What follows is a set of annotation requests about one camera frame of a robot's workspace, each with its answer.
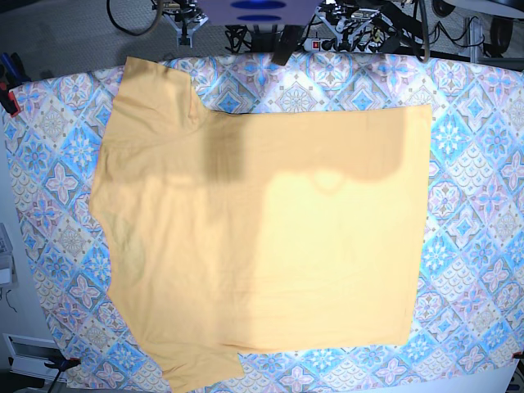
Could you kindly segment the orange black clamp lower left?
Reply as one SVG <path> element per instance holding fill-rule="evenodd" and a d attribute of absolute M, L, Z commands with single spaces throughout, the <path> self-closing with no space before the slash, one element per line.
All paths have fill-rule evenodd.
<path fill-rule="evenodd" d="M 80 359 L 72 358 L 66 359 L 63 357 L 50 357 L 44 362 L 44 366 L 50 369 L 56 369 L 63 373 L 66 370 L 75 368 L 81 364 Z"/>

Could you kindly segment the white rail lower left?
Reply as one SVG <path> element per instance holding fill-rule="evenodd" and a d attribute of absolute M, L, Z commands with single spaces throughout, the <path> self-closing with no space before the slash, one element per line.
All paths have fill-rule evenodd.
<path fill-rule="evenodd" d="M 51 357 L 62 356 L 55 341 L 7 333 L 2 337 L 9 352 L 8 358 L 12 359 L 12 373 L 46 381 L 52 381 L 57 375 L 56 369 L 45 365 L 51 362 Z"/>

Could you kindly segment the yellow T-shirt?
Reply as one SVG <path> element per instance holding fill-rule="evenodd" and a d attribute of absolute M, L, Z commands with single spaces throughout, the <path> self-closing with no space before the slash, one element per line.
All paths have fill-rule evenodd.
<path fill-rule="evenodd" d="M 174 392 L 243 374 L 239 354 L 409 339 L 429 105 L 228 114 L 189 74 L 130 57 L 90 213 L 108 296 Z"/>

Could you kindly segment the white box at left edge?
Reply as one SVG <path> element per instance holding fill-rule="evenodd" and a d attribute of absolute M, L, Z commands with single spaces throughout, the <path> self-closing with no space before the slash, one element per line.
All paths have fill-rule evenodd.
<path fill-rule="evenodd" d="M 12 289 L 18 286 L 18 279 L 16 276 L 16 266 L 13 255 L 13 247 L 8 236 L 4 223 L 1 223 L 0 230 L 0 282 L 2 289 Z"/>

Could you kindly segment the patterned blue tile tablecloth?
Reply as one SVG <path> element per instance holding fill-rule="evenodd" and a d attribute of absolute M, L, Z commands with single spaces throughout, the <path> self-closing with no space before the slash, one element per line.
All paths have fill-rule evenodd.
<path fill-rule="evenodd" d="M 267 55 L 183 58 L 214 110 L 299 112 L 432 108 L 429 202 L 414 323 L 404 346 L 244 355 L 245 375 L 213 392 L 344 392 L 416 384 L 515 366 L 523 347 L 523 76 L 459 61 L 409 56 Z M 20 290 L 1 314 L 45 331 L 80 366 L 68 386 L 166 392 L 160 368 L 106 298 L 107 246 L 88 212 L 90 181 L 122 69 L 26 84 L 17 116 L 1 116 L 9 177 L 1 189 L 22 241 L 35 311 Z"/>

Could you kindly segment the black clamp at table top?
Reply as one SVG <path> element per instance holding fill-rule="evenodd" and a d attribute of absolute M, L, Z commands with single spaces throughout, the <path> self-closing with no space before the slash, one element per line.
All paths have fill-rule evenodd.
<path fill-rule="evenodd" d="M 273 52 L 272 63 L 284 66 L 299 45 L 303 34 L 302 25 L 285 25 Z"/>

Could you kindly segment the orange black clamp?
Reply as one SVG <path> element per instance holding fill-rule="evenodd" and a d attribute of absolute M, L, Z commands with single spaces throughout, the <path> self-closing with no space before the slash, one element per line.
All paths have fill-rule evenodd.
<path fill-rule="evenodd" d="M 56 369 L 63 373 L 66 370 L 75 368 L 81 364 L 80 359 L 72 358 L 66 359 L 63 357 L 50 357 L 44 362 L 44 366 L 50 369 Z"/>
<path fill-rule="evenodd" d="M 13 52 L 1 54 L 1 106 L 7 114 L 15 117 L 20 114 L 18 104 L 13 90 L 23 83 L 29 81 L 20 56 Z"/>

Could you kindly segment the white power strip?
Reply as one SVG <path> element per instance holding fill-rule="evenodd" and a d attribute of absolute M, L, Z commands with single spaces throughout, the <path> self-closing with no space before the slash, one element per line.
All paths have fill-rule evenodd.
<path fill-rule="evenodd" d="M 336 38 L 307 38 L 302 47 L 306 52 L 376 53 L 383 43 L 365 37 L 353 43 L 338 43 Z"/>

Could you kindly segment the orange black clamp upper left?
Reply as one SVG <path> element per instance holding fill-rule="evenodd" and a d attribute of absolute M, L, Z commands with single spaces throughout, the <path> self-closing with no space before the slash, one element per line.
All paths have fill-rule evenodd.
<path fill-rule="evenodd" d="M 1 106 L 7 114 L 15 117 L 20 114 L 18 104 L 13 90 L 23 83 L 29 81 L 20 56 L 13 52 L 1 54 Z"/>

